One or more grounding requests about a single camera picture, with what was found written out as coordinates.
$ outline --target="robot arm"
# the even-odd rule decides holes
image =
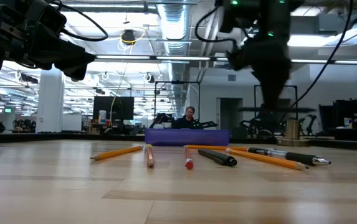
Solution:
[[[81,13],[94,22],[58,0],[0,0],[0,69],[4,60],[44,70],[50,70],[55,65],[68,77],[84,79],[87,64],[93,62],[95,56],[86,53],[83,47],[60,39],[61,32],[71,35],[64,29],[67,20],[59,11],[61,7]]]
[[[275,109],[291,67],[287,42],[290,38],[290,12],[303,4],[303,0],[217,0],[220,32],[230,33],[241,28],[247,40],[241,47],[233,39],[204,40],[234,43],[227,58],[234,70],[251,66],[253,75],[261,84],[265,108]],[[246,29],[257,30],[251,37]]]

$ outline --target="doorway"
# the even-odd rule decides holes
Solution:
[[[243,120],[243,113],[239,108],[243,107],[242,98],[217,98],[217,124],[218,129],[232,130],[239,126]]]

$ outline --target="purple foam block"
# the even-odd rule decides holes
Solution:
[[[145,129],[145,143],[154,146],[227,146],[229,130]]]

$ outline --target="yellow pencil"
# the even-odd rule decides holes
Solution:
[[[119,150],[114,150],[114,151],[110,151],[110,152],[99,153],[99,154],[91,157],[90,159],[102,160],[102,159],[107,159],[107,158],[111,158],[114,156],[119,156],[122,154],[130,153],[130,152],[135,152],[135,151],[138,151],[141,149],[142,149],[142,146],[130,147],[128,149],[119,149]]]
[[[146,164],[148,167],[155,166],[155,160],[153,159],[152,145],[146,145]]]
[[[188,145],[184,146],[188,149],[210,149],[210,150],[226,150],[227,148],[235,149],[239,151],[247,151],[246,147],[237,147],[237,146],[197,146],[197,145]]]
[[[254,153],[233,150],[233,149],[227,149],[226,152],[228,152],[229,154],[243,156],[243,157],[246,157],[249,159],[255,159],[258,161],[268,162],[271,164],[275,164],[278,166],[284,166],[284,167],[288,167],[291,169],[296,169],[296,170],[308,169],[308,167],[306,165],[302,164],[301,162],[289,161],[286,159],[278,159],[278,158],[273,158],[273,157],[269,157],[269,156],[263,156],[263,155],[258,155],[258,154],[254,154]]]

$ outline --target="desk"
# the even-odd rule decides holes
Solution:
[[[274,146],[332,161],[306,172],[238,156],[222,167],[196,151],[187,170],[182,147],[155,146],[153,169],[144,151],[89,159],[138,144],[0,144],[0,224],[357,223],[357,151]]]

